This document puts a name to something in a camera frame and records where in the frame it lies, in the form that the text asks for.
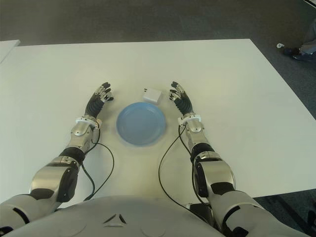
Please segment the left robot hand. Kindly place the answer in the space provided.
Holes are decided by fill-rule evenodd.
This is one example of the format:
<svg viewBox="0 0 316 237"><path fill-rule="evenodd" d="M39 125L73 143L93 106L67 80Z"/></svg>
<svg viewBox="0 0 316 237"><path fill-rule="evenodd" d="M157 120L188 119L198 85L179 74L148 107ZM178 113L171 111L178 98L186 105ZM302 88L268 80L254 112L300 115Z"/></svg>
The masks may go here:
<svg viewBox="0 0 316 237"><path fill-rule="evenodd" d="M85 116L91 116L96 119L105 103L114 99L110 87L111 85L105 82L95 90L86 105Z"/></svg>

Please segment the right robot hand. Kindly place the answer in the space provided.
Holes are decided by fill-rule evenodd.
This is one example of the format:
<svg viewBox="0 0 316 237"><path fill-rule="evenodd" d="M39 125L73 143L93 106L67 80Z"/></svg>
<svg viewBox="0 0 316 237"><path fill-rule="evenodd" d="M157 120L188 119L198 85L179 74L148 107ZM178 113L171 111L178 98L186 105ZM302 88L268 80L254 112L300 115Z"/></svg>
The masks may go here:
<svg viewBox="0 0 316 237"><path fill-rule="evenodd" d="M192 103L183 87L175 81L172 82L171 87L172 89L169 90L169 99L174 102L180 113L182 115L193 113Z"/></svg>

